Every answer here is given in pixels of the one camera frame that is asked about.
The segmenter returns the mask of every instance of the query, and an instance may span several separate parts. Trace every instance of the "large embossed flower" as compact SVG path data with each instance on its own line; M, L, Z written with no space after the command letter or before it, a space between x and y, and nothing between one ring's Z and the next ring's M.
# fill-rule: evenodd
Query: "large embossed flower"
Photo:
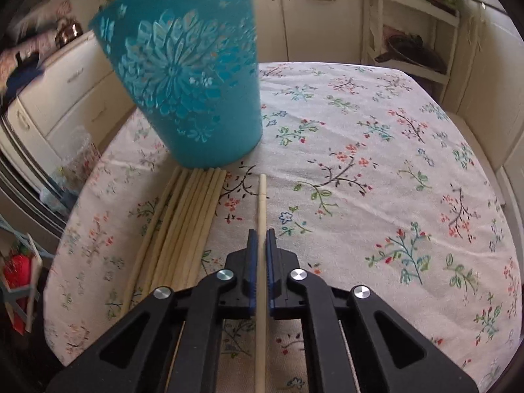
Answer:
M191 10L176 18L166 10L151 24L142 20L137 38L127 38L119 73L143 109L185 119L190 112L211 112L209 100L220 97L219 85L231 78L226 52L233 29L198 18Z

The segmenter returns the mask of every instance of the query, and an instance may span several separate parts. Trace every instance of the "silver screw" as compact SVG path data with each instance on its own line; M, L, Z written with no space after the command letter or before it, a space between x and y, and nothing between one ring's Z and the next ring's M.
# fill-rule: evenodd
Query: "silver screw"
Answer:
M308 273L304 269L293 269L291 271L291 277L295 281L303 281L308 276Z
M358 299L367 299L371 295L371 291L368 287L365 287L364 285L359 285L353 290L353 294L355 294L355 297Z
M171 295L171 290L168 287L156 288L153 295L156 299L163 300Z
M222 269L216 273L216 277L221 281L229 281L235 274L229 269Z

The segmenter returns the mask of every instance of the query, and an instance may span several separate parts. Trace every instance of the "triangular cutout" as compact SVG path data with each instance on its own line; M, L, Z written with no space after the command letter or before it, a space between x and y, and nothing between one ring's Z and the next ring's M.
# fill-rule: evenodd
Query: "triangular cutout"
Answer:
M100 359L118 368L127 368L148 321L148 313L138 316L118 337L104 347L100 352Z
M415 343L385 313L375 312L375 320L393 358L393 363L402 369L424 358L424 349Z

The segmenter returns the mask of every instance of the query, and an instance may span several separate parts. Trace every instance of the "bamboo stick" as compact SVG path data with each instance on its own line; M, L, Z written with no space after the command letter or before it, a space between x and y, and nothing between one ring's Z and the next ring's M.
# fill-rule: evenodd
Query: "bamboo stick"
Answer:
M202 203L204 202L205 195L209 189L209 183L215 169L209 169L206 173L203 183L200 185L198 194L195 194L193 197L193 203L191 205L191 212L188 212L188 217L184 221L182 226L182 232L178 238L177 247L180 245L180 256L178 263L175 266L175 271L172 274L171 278L171 288L174 291L179 291L184 288L185 281L187 280L187 272L190 269L191 261L193 260L191 254L191 240L193 234L195 233L196 224L198 221L198 216L200 215L200 210L202 208Z
M185 186L185 190L184 190L184 193L182 194L182 198L180 198L180 204L177 207L175 214L173 215L173 223L175 224L170 226L170 230L172 231L172 236L171 236L172 242L166 248L166 253L167 253L166 263L163 265L163 267L156 265L155 276L153 278L153 282L149 286L149 292L153 291L155 288L159 286L163 286L163 285L168 286L170 284L170 282L165 281L164 277L165 277L165 273L167 272L167 267L171 267L171 264L172 264L171 262L174 257L174 251L171 252L171 250L175 249L176 242L178 242L178 237L179 237L179 234L182 228L182 224L185 218L187 217L187 212L190 208L191 201L193 200L195 192L198 189L198 183L200 182L200 179L203 178L203 173L204 171L202 169L193 170Z
M258 253L257 291L255 313L255 393L266 393L266 331L267 331L267 270L266 227L267 185L266 175L260 175L258 190Z
M202 254L204 253L204 247L208 241L209 232L211 230L211 224L213 222L213 217L216 211L216 205L220 197L220 192L222 191L222 186L227 175L227 170L220 170L218 180L214 186L213 193L211 195L211 200L206 208L204 223L202 225L202 230L198 236L198 242L195 249L195 256L191 262L191 269L189 270L188 280L185 285L186 288L193 287L197 282L198 272L200 269L200 264L202 261Z
M143 291L149 291L160 286L155 283L155 274L157 270L159 270L158 268L162 267L162 265L165 264L165 261L168 258L166 248L168 248L167 245L172 241L171 225L176 220L175 208L179 208L184 204L184 202L182 202L183 195L180 199L179 197L180 193L182 192L182 189L186 185L185 180L188 174L189 170L187 168L184 168L182 170L182 173L180 174L179 179L177 180L175 188L173 189L173 194L171 195L171 200L169 201L166 216L164 217L165 223L162 224L162 228L158 235L157 242L155 243L155 248L152 252L153 255L151 257L151 261L149 262L146 279L143 283Z
M158 223L158 219L160 218L164 205L166 205L166 201L169 196L169 193L173 189L173 185L175 184L175 181L177 180L179 173L180 173L180 167L177 166L175 167L175 170L173 171L173 175L169 179L169 182L166 188L162 192L160 200L157 204L157 209L155 213L153 214L153 217L151 218L151 222L149 223L149 226L147 227L146 234L143 237L142 245L140 246L140 249L138 249L135 263L133 264L133 269L131 270L131 273L127 280L127 286L124 291L124 297L122 298L122 308L120 311L120 317L124 316L129 311L129 306L131 305L131 299L133 298L133 293L135 291L136 280L138 279L138 275L140 274L140 269L142 267L143 259L146 256L146 251L147 251L147 248L149 247L149 242L151 241L151 238L153 237L153 233L155 232L155 228Z

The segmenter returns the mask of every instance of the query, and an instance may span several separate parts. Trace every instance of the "white tablecloth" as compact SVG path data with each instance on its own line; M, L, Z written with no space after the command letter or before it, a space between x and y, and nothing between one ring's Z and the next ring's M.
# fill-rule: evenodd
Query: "white tablecloth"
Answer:
M263 64L260 90L264 135L227 167L201 276L245 246L266 173L280 247L332 286L370 286L488 389L518 345L519 268L493 190L451 120L391 69ZM47 341L64 364L116 321L174 165L136 111L82 191L45 291ZM270 331L269 391L307 391L300 323ZM252 322L225 324L219 371L218 391L252 391Z

